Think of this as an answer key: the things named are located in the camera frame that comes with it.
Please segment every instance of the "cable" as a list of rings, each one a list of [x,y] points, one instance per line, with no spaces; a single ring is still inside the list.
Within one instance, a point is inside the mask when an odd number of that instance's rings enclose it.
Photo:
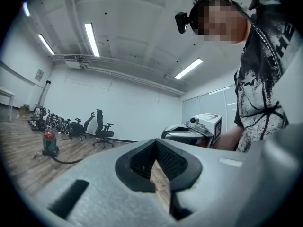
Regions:
[[[63,137],[61,137],[61,139],[62,139],[62,140],[68,140],[68,139],[69,139],[69,137],[67,136],[67,138],[66,138],[66,139],[65,139],[65,138],[63,138]]]
[[[78,162],[80,162],[81,160],[83,160],[83,159],[79,159],[79,160],[70,161],[70,162],[60,161],[60,160],[58,160],[57,158],[55,158],[55,157],[53,156],[53,154],[50,152],[50,150],[49,150],[50,145],[51,145],[51,143],[50,143],[49,141],[47,141],[47,142],[46,142],[46,152],[47,152],[47,154],[48,154],[54,161],[56,161],[56,162],[58,162],[58,163],[60,163],[60,164],[66,164],[66,165],[67,165],[67,164],[75,164],[75,163],[78,163]]]
[[[40,152],[36,152],[34,155],[33,155],[33,158],[32,158],[32,160],[33,159],[38,159],[38,160],[42,160],[42,159],[44,159],[45,157],[42,157],[42,158],[38,158],[37,156],[40,156],[41,155],[41,153]]]

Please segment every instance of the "ceiling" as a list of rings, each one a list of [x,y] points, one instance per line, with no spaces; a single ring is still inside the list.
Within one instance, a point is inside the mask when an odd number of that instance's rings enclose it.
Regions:
[[[236,0],[249,5],[248,0]],[[193,0],[28,0],[25,24],[55,52],[82,55],[91,67],[119,71],[186,92],[239,66],[240,45],[204,42],[189,29],[179,34],[174,16]],[[85,23],[92,23],[100,57],[93,56]],[[203,63],[182,79],[174,77],[200,57]]]

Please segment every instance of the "table leg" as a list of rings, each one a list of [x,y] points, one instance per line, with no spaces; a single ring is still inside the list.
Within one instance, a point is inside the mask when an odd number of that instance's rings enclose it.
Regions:
[[[10,104],[11,104],[11,97],[9,98],[9,111],[8,111],[8,117],[9,117],[9,113],[10,113]]]
[[[13,111],[13,103],[14,103],[14,97],[11,98],[9,121],[11,121],[11,114],[12,114],[12,111]]]

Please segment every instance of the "gaming chair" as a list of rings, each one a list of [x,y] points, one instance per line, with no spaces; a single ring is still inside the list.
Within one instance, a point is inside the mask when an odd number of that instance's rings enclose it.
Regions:
[[[105,143],[108,143],[112,145],[112,148],[114,147],[114,144],[108,141],[108,138],[114,136],[114,132],[108,131],[108,129],[113,125],[112,123],[108,123],[107,125],[103,125],[103,115],[102,110],[97,109],[97,129],[96,129],[96,137],[100,138],[96,142],[93,143],[93,146],[98,143],[103,143],[103,149],[105,147]]]
[[[86,138],[85,132],[87,130],[89,122],[95,117],[95,112],[92,112],[90,115],[90,118],[84,123],[84,126],[80,124],[81,119],[75,118],[77,122],[71,123],[71,132],[69,134],[70,139],[72,139],[72,136],[79,136],[79,138],[83,140],[81,135],[85,136]]]

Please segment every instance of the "fluorescent light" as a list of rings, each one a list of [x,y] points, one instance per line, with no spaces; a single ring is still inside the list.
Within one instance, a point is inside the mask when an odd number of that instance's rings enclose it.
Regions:
[[[85,24],[85,29],[86,29],[86,33],[89,38],[89,43],[90,43],[91,49],[93,50],[94,56],[100,57],[99,51],[97,48],[97,44],[96,44],[96,40],[94,37],[93,25],[91,23]]]
[[[43,42],[43,44],[46,46],[46,48],[49,50],[49,52],[52,54],[52,55],[55,55],[55,53],[53,52],[53,50],[49,47],[49,45],[47,44],[47,42],[45,41],[45,39],[43,38],[42,35],[38,35],[40,40]]]
[[[219,90],[213,91],[213,92],[209,93],[209,95],[214,94],[214,93],[218,93],[218,92],[225,91],[225,90],[227,90],[227,89],[229,89],[229,88],[230,88],[230,87],[225,87],[225,88],[222,88],[222,89],[219,89]]]
[[[181,77],[183,77],[185,74],[187,74],[188,72],[190,72],[193,68],[195,68],[196,66],[200,65],[203,61],[198,58],[196,59],[193,63],[191,63],[188,67],[186,67],[183,71],[181,71],[176,78],[180,79]]]
[[[27,2],[23,3],[23,10],[24,10],[26,16],[30,16],[30,13],[29,13],[28,8],[27,8]]]

